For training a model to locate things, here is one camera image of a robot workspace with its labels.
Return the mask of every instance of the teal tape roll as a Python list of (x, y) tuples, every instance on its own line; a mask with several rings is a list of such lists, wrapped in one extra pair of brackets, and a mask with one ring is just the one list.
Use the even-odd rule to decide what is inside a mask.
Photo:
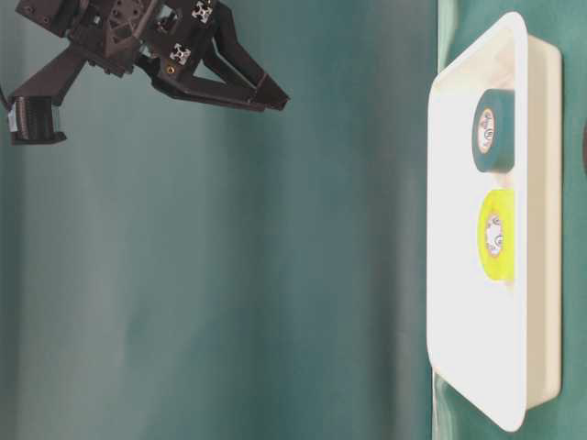
[(489, 89), (479, 100), (471, 136), (479, 171), (508, 172), (514, 167), (514, 110), (512, 90)]

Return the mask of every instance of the robotic arm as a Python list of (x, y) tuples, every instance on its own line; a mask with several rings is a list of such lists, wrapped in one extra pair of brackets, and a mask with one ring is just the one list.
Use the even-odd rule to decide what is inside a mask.
[[(240, 46), (217, 0), (20, 0), (17, 12), (70, 46), (5, 101), (14, 144), (53, 144), (56, 109), (85, 63), (118, 77), (139, 66), (174, 99), (253, 111), (289, 97)], [(203, 63), (221, 81), (195, 76)]]

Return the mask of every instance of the teal cloth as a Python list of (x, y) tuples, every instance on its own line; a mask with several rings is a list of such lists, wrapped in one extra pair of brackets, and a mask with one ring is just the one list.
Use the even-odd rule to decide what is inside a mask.
[[(284, 113), (86, 67), (68, 142), (2, 132), (2, 438), (430, 437), (436, 1), (227, 3)], [(8, 90), (65, 44), (15, 4)]]
[[(516, 434), (507, 434), (485, 418), (441, 379), (436, 383), (437, 440), (584, 439), (587, 437), (587, 177), (581, 145), (587, 117), (587, 3), (582, 0), (441, 0), (445, 7), (439, 35), (453, 40), (448, 61), (454, 60), (504, 13), (518, 11), (528, 31), (557, 46), (564, 63), (563, 174), (563, 377), (562, 393), (527, 414)], [(456, 21), (447, 19), (455, 17)]]

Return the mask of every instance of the tape label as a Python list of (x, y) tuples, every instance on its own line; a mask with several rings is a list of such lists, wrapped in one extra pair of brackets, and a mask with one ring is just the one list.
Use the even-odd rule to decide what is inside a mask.
[(493, 145), (493, 136), (495, 135), (495, 117), (491, 108), (486, 108), (481, 113), (477, 127), (477, 145), (479, 151), (487, 153)]
[(504, 231), (502, 228), (502, 220), (498, 214), (492, 214), (487, 220), (485, 227), (485, 245), (489, 251), (489, 255), (496, 258), (502, 253), (504, 248)]

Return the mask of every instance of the yellow tape roll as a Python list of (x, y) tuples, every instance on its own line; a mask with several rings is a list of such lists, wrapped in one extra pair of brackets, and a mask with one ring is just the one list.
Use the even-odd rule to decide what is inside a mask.
[(477, 246), (487, 276), (511, 281), (515, 276), (515, 194), (494, 190), (483, 201), (477, 226)]

